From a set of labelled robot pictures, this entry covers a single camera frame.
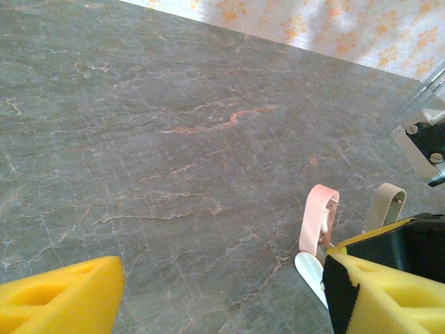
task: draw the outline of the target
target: wall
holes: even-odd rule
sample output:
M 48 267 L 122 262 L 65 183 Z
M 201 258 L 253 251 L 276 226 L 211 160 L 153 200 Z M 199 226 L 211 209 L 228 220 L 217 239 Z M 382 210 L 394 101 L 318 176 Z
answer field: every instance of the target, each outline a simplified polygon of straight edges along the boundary
M 445 0 L 126 0 L 425 80 L 445 61 Z

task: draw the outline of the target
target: gray marble surface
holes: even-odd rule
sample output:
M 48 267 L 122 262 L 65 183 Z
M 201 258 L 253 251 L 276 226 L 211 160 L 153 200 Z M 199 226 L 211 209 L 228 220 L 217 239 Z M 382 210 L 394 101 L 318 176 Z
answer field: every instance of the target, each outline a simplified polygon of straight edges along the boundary
M 3 0 L 0 32 L 0 283 L 119 255 L 115 333 L 331 333 L 309 190 L 334 242 L 383 182 L 445 211 L 389 135 L 414 80 L 115 1 Z

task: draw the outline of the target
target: beige strap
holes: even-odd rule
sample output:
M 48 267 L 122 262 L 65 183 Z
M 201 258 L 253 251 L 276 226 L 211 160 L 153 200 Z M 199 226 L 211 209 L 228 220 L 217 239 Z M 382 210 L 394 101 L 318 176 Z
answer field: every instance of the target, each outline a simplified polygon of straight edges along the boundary
M 406 201 L 406 191 L 389 183 L 384 183 L 375 192 L 373 204 L 366 217 L 363 233 L 394 223 L 401 214 Z

